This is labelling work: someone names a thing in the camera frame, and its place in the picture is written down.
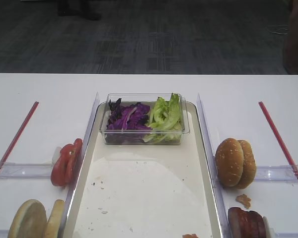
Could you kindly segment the small meat crumb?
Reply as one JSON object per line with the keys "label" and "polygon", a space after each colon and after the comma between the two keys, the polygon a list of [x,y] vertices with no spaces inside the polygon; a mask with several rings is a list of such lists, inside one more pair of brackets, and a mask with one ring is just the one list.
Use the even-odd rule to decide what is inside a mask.
{"label": "small meat crumb", "polygon": [[241,203],[246,209],[251,207],[251,198],[249,198],[246,194],[238,195],[235,200]]}

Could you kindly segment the right red tape strip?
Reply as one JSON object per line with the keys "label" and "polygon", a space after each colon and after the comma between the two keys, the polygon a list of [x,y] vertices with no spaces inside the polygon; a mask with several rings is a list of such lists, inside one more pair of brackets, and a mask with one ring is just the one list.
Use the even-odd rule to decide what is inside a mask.
{"label": "right red tape strip", "polygon": [[289,153],[289,151],[288,151],[288,149],[287,149],[281,135],[279,134],[278,129],[276,128],[276,126],[275,126],[275,124],[274,124],[268,110],[266,109],[264,103],[262,101],[260,101],[260,102],[258,102],[258,104],[259,104],[259,106],[260,106],[260,108],[261,108],[261,110],[262,110],[262,112],[263,112],[263,114],[264,114],[264,116],[265,116],[265,118],[266,118],[266,120],[267,120],[267,122],[268,122],[268,124],[269,124],[269,126],[270,126],[270,128],[271,128],[271,130],[272,130],[272,132],[273,132],[273,134],[274,134],[274,136],[275,136],[275,138],[276,138],[276,140],[277,140],[277,142],[278,142],[278,144],[279,144],[279,146],[280,146],[280,148],[281,148],[281,150],[284,154],[284,156],[285,156],[285,158],[287,159],[288,164],[291,166],[291,168],[292,168],[292,170],[293,170],[293,172],[294,172],[294,174],[295,174],[295,176],[297,177],[297,180],[298,180],[298,166],[295,164],[294,160],[292,159],[292,157],[291,157],[291,155],[290,155],[290,153]]}

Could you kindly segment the white metal serving tray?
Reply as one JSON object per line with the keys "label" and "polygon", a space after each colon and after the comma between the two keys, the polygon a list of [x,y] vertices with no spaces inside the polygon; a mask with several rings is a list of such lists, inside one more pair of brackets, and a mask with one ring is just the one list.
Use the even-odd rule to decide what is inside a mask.
{"label": "white metal serving tray", "polygon": [[99,105],[66,238],[220,238],[196,106],[179,145],[107,145]]}

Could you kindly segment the left red tape strip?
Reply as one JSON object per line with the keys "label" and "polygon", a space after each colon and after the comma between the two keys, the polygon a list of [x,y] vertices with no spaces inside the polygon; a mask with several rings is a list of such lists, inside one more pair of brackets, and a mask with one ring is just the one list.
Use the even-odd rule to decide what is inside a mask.
{"label": "left red tape strip", "polygon": [[20,128],[18,129],[16,135],[14,136],[13,140],[11,141],[11,143],[9,144],[7,150],[5,151],[3,157],[0,160],[0,171],[3,167],[3,165],[5,164],[5,162],[7,161],[9,155],[11,154],[13,148],[15,147],[18,139],[20,138],[21,134],[23,133],[25,127],[27,126],[28,122],[30,121],[31,117],[33,116],[35,110],[37,109],[39,105],[39,102],[36,101],[34,102],[33,106],[31,107],[30,111],[28,112],[26,118],[24,119],[23,123],[21,124]]}

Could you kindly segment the rear sesame bun top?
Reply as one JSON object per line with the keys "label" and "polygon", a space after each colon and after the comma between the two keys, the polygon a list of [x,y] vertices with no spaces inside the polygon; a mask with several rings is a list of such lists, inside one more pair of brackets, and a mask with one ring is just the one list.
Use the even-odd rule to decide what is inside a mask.
{"label": "rear sesame bun top", "polygon": [[246,140],[238,140],[238,142],[243,150],[244,162],[243,172],[236,187],[237,189],[245,189],[254,181],[257,167],[250,143]]}

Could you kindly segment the right long clear divider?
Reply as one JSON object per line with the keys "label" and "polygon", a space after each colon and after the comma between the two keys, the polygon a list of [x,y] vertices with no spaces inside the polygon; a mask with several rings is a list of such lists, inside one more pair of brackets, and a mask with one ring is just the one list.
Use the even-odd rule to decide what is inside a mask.
{"label": "right long clear divider", "polygon": [[212,193],[216,208],[218,226],[220,229],[220,235],[222,238],[231,238],[231,230],[228,223],[227,211],[225,209],[224,199],[222,195],[222,186],[217,179],[217,168],[213,155],[213,148],[210,140],[207,120],[205,117],[205,110],[203,106],[203,102],[201,100],[200,94],[197,96],[197,109],[199,115],[199,122],[201,128],[201,134],[204,143],[204,149],[206,154],[206,160],[209,170],[209,177],[212,187]]}

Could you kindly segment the red tape strip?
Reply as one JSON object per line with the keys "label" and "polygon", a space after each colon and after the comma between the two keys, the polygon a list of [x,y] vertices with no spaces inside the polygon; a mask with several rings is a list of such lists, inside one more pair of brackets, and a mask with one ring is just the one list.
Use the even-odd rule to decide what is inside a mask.
{"label": "red tape strip", "polygon": [[291,155],[290,155],[290,153],[289,153],[289,151],[288,151],[288,149],[287,149],[281,135],[279,134],[278,129],[276,128],[276,126],[275,126],[275,124],[274,124],[268,110],[266,109],[264,103],[262,101],[260,101],[260,102],[258,102],[258,104],[259,104],[259,106],[260,106],[260,108],[261,108],[261,110],[262,110],[262,112],[263,112],[263,114],[264,114],[264,116],[265,116],[265,118],[266,118],[266,120],[267,120],[267,122],[268,122],[268,124],[269,124],[269,126],[270,126],[270,128],[271,128],[271,130],[272,130],[272,132],[273,132],[273,134],[274,134],[274,136],[275,136],[275,138],[276,138],[276,140],[277,140],[277,142],[278,142],[278,144],[279,144],[279,146],[280,146],[280,148],[281,148],[281,150],[284,154],[284,156],[285,156],[285,158],[287,159],[288,164],[291,166],[291,168],[292,168],[292,170],[293,170],[293,172],[294,172],[294,174],[295,174],[295,176],[297,177],[297,180],[298,180],[298,166],[295,164],[294,160],[292,159],[292,157],[291,157]]}
{"label": "red tape strip", "polygon": [[3,157],[0,160],[0,171],[3,167],[3,165],[5,164],[5,162],[7,161],[9,155],[11,154],[13,148],[15,147],[18,139],[20,138],[21,134],[23,133],[25,127],[27,126],[28,122],[30,121],[31,117],[33,116],[35,110],[37,109],[39,105],[39,102],[36,101],[34,102],[33,106],[31,107],[30,111],[28,112],[26,118],[24,119],[23,123],[21,124],[20,128],[18,129],[16,135],[14,136],[13,140],[11,141],[11,143],[9,144],[7,150],[5,151]]}

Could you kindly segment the purple cabbage leaves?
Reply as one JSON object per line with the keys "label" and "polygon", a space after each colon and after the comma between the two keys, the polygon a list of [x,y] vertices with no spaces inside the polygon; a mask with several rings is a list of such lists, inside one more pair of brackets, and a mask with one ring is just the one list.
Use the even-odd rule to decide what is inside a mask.
{"label": "purple cabbage leaves", "polygon": [[111,111],[107,123],[108,130],[152,130],[147,126],[150,106],[142,103],[121,106],[121,100],[110,100],[108,103]]}

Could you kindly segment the sesame bun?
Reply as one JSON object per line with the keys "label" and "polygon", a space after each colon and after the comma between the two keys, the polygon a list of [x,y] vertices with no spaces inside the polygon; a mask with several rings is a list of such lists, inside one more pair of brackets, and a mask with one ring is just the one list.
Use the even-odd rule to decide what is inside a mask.
{"label": "sesame bun", "polygon": [[243,173],[244,154],[240,143],[227,138],[217,147],[215,154],[218,179],[226,187],[237,185]]}
{"label": "sesame bun", "polygon": [[245,189],[254,181],[257,167],[250,143],[246,140],[238,140],[238,142],[243,150],[244,162],[243,172],[236,187],[237,189]]}

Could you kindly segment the white plastic patty stopper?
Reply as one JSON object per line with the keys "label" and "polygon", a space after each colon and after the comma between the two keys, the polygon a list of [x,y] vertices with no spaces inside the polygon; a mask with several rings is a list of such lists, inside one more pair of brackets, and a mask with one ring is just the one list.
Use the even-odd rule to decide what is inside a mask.
{"label": "white plastic patty stopper", "polygon": [[267,217],[263,216],[263,221],[265,225],[266,238],[275,238],[276,235],[274,229],[270,227]]}

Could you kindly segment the left bun bottom half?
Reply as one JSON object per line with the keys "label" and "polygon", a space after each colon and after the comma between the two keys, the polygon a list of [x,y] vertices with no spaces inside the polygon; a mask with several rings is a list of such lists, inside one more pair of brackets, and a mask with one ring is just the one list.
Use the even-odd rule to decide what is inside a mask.
{"label": "left bun bottom half", "polygon": [[29,199],[17,210],[7,237],[41,238],[46,223],[47,216],[44,205],[36,199]]}

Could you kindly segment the clear plastic salad container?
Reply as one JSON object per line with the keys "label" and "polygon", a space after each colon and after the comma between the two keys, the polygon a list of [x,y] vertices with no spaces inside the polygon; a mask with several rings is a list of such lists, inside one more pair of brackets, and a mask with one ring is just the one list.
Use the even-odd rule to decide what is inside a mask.
{"label": "clear plastic salad container", "polygon": [[108,94],[100,124],[108,145],[179,145],[190,132],[185,98],[169,94]]}

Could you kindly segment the upper left clear rail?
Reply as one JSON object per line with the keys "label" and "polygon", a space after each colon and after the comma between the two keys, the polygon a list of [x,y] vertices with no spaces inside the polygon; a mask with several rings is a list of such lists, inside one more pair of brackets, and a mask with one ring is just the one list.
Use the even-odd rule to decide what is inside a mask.
{"label": "upper left clear rail", "polygon": [[49,179],[53,164],[0,162],[0,179]]}

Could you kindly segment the clear rail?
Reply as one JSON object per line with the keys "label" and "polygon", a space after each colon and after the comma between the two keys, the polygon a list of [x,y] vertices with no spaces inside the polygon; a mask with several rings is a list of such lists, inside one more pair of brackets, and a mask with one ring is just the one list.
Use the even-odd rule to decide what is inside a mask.
{"label": "clear rail", "polygon": [[298,238],[298,233],[272,233],[273,238]]}
{"label": "clear rail", "polygon": [[298,165],[258,166],[254,181],[298,183]]}
{"label": "clear rail", "polygon": [[53,164],[0,162],[0,179],[49,179]]}

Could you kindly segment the pale bun bottom half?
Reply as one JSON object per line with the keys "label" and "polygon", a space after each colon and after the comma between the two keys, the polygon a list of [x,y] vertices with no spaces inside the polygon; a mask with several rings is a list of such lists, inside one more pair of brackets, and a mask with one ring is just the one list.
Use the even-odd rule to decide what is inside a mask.
{"label": "pale bun bottom half", "polygon": [[43,238],[56,238],[58,236],[64,209],[65,202],[63,200],[57,199],[47,222]]}

